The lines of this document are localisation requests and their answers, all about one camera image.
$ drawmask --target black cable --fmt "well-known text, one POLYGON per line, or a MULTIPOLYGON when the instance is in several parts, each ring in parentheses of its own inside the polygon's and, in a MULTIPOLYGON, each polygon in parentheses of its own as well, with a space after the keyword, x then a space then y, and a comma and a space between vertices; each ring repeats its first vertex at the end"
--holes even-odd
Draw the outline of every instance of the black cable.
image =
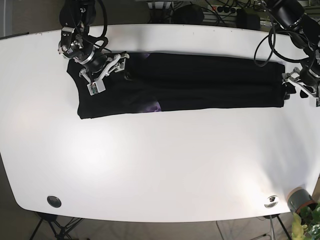
POLYGON ((105 37, 108 30, 107 10, 102 0, 97 0, 97 1, 100 4, 100 7, 102 8, 102 14, 103 14, 103 31, 102 31, 101 37, 105 37))
MULTIPOLYGON (((95 47, 98 47, 98 48, 101 49, 101 50, 104 49, 104 50, 107 50, 109 53, 112 53, 112 51, 111 51, 110 49, 108 49, 108 48, 106 48, 106 47, 104 46, 104 45, 107 45, 105 41, 104 41, 104 44, 100 46, 100 45, 98 45, 98 44, 96 44, 96 43, 92 43, 90 40, 87 39, 87 37, 85 37, 85 36, 81 33, 81 31, 80 31, 79 28, 78 28, 78 25, 76 24, 75 18, 74 18, 73 14, 72 14, 72 9, 71 9, 70 2, 68 2, 68 6, 69 6, 69 11, 70 11, 70 15, 71 15, 73 24, 74 24, 75 29, 77 30, 78 34, 79 34, 86 42, 94 45, 95 47)), ((105 37, 103 37, 103 36, 96 37, 96 39, 100 39, 100 38, 105 38, 105 37)))
POLYGON ((234 13, 230 12, 228 15, 224 16, 222 19, 225 19, 225 18, 229 17, 231 14, 234 14, 234 13))
MULTIPOLYGON (((299 35, 301 38, 303 38, 305 41, 309 42, 309 40, 308 40, 305 36, 303 36, 303 35, 301 35, 301 34, 299 34, 299 33, 296 33, 296 32, 294 32, 294 31, 289 31, 289 30, 276 31, 276 34, 280 34, 280 33, 297 34, 297 35, 299 35)), ((268 35, 269 46, 271 46, 271 37, 272 37, 273 34, 275 34, 275 33, 269 32, 269 35, 268 35)), ((304 59, 304 58, 302 58, 302 59, 291 59, 291 58, 287 58, 287 57, 281 55, 280 53, 278 53, 275 49, 274 49, 273 52, 274 52, 274 54, 275 54, 277 57, 279 57, 280 59, 282 59, 282 60, 284 60, 284 61, 286 61, 286 62, 289 62, 289 63, 293 63, 293 64, 299 64, 299 63, 301 62, 301 60, 304 59)))
MULTIPOLYGON (((211 6, 211 4, 210 4, 210 2, 208 1, 208 0, 204 0, 207 4, 209 4, 209 6, 211 6)), ((227 26, 227 24, 225 23, 225 21, 221 18, 221 16, 219 15, 219 13, 217 13, 217 11, 212 7, 212 10, 216 13, 216 15, 217 15, 217 18, 219 18, 222 22, 223 22, 223 24, 225 25, 225 26, 227 26)))
POLYGON ((267 58, 267 60, 266 60, 264 63, 262 63, 262 64, 259 64, 259 63, 257 62, 256 56, 257 56, 257 52, 258 52, 258 49, 259 49, 260 45, 264 42, 264 40, 266 40, 266 39, 269 37, 269 35, 267 35, 264 39, 262 39, 262 41, 261 41, 261 42, 259 43, 259 45, 256 47, 256 50, 255 50, 254 56, 253 56, 253 61, 254 61, 254 64, 257 65, 257 66, 260 67, 260 68, 261 68, 261 67, 264 67, 265 65, 268 64, 268 62, 270 61, 270 59, 271 59, 271 57, 272 57, 272 55, 273 55, 273 53, 274 53, 274 51, 275 51, 275 46, 276 46, 276 27, 275 27, 274 20, 273 20, 271 14, 269 13, 268 9, 267 9, 264 5, 263 5, 263 8, 265 8, 266 13, 268 14, 268 16, 269 16, 269 18, 270 18, 271 25, 272 25, 272 29, 271 29, 271 30, 273 31, 274 35, 273 35, 273 44, 272 44, 272 46, 271 46, 270 55, 269 55, 269 57, 267 58))
POLYGON ((180 8, 182 5, 184 4, 184 2, 183 1, 181 1, 181 2, 178 2, 177 4, 176 4, 176 6, 173 6, 173 9, 178 9, 178 8, 180 8))
POLYGON ((218 14, 216 14, 214 11, 211 11, 210 9, 207 9, 207 8, 205 8, 205 7, 200 7, 200 8, 202 8, 202 9, 204 9, 204 10, 207 10, 207 11, 209 11, 209 12, 211 12, 211 13, 213 13, 213 15, 215 15, 216 16, 216 26, 220 23, 220 18, 219 18, 219 16, 218 16, 218 14))

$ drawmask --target green leaf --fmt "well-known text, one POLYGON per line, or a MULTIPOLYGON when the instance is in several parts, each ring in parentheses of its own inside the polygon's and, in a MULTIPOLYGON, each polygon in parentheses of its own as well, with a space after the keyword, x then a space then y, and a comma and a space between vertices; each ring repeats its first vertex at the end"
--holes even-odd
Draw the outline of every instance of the green leaf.
POLYGON ((301 223, 294 221, 292 223, 292 237, 302 237, 304 236, 304 227, 301 226, 301 223))
POLYGON ((311 235, 311 236, 319 236, 320 237, 320 224, 316 224, 316 225, 314 225, 312 228, 311 228, 311 230, 309 231, 309 234, 311 235))
POLYGON ((301 225, 301 217, 295 212, 293 213, 293 223, 301 225))
POLYGON ((320 207, 316 208, 312 212, 313 220, 316 222, 320 222, 320 207))
POLYGON ((305 240, 305 236, 293 236, 292 240, 305 240))
POLYGON ((312 214, 312 210, 310 207, 305 206, 305 207, 301 208, 300 214, 301 214, 301 217, 303 219, 305 219, 312 214))

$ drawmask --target black garment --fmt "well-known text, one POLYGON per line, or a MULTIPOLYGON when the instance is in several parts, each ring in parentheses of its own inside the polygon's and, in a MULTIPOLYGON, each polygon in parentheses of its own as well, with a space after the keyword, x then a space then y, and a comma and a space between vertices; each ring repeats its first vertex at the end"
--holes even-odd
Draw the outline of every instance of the black garment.
POLYGON ((157 103, 163 112, 284 106, 285 66, 276 62, 257 67, 251 59, 130 53, 126 71, 105 77, 106 90, 93 96, 79 77, 82 68, 70 60, 67 69, 78 88, 81 119, 153 112, 146 109, 157 103))

